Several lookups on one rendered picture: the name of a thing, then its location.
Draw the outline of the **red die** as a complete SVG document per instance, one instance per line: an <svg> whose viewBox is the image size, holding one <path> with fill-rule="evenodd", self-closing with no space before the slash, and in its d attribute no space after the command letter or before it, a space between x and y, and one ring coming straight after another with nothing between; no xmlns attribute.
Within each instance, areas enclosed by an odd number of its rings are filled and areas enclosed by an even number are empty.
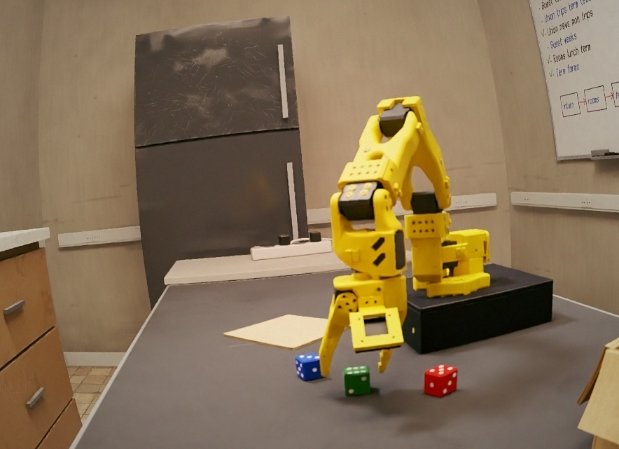
<svg viewBox="0 0 619 449"><path fill-rule="evenodd" d="M424 373L424 393L437 397L457 389L457 368L439 365Z"/></svg>

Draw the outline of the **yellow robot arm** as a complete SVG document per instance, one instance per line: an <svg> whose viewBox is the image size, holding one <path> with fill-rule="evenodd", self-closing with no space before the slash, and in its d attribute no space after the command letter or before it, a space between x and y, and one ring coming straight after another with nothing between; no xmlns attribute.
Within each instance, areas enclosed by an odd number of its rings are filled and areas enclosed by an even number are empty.
<svg viewBox="0 0 619 449"><path fill-rule="evenodd" d="M385 99L377 109L379 115L370 117L354 162L340 177L340 193L331 198L336 256L373 280L395 276L407 270L406 236L411 239L415 291L427 288L430 298L490 287L490 276L483 272L485 233L450 233L452 221L443 212L452 202L450 179L420 97ZM388 137L385 144L383 136ZM414 192L413 166L423 170L434 191ZM412 211L404 216L405 229L393 211L398 198L405 211ZM362 220L375 220L376 229L353 229L352 221Z"/></svg>

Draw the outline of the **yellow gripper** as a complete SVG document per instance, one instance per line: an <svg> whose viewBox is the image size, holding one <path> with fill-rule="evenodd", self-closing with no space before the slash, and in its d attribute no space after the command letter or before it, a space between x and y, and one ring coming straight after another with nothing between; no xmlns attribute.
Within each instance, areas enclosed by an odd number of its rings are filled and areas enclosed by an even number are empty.
<svg viewBox="0 0 619 449"><path fill-rule="evenodd" d="M354 271L352 275L336 277L333 282L333 300L319 350L321 375L329 374L335 348L350 322L354 351L381 350L378 366L379 373L383 373L394 348L403 344L401 327L407 314L405 276L399 273L373 280L367 273Z"/></svg>

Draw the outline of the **blue die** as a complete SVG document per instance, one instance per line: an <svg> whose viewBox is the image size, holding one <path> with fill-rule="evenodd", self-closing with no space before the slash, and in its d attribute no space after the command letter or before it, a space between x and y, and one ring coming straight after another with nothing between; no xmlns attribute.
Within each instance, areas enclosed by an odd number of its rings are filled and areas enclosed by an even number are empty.
<svg viewBox="0 0 619 449"><path fill-rule="evenodd" d="M324 378L321 375L319 355L316 353L295 357L297 375L304 381Z"/></svg>

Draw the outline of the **green die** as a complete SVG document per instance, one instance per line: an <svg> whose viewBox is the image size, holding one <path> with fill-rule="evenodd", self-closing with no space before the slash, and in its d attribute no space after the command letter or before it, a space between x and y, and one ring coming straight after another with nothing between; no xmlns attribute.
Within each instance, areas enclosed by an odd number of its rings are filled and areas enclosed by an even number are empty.
<svg viewBox="0 0 619 449"><path fill-rule="evenodd" d="M346 396L370 393L370 372L367 366L344 368L343 376Z"/></svg>

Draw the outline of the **beige flat mat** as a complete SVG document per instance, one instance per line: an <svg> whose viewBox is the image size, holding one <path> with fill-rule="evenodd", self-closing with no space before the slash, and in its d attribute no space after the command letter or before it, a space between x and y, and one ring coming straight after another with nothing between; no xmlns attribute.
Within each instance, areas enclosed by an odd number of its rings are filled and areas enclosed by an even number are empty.
<svg viewBox="0 0 619 449"><path fill-rule="evenodd" d="M251 343L296 350L323 340L328 319L286 315L223 336Z"/></svg>

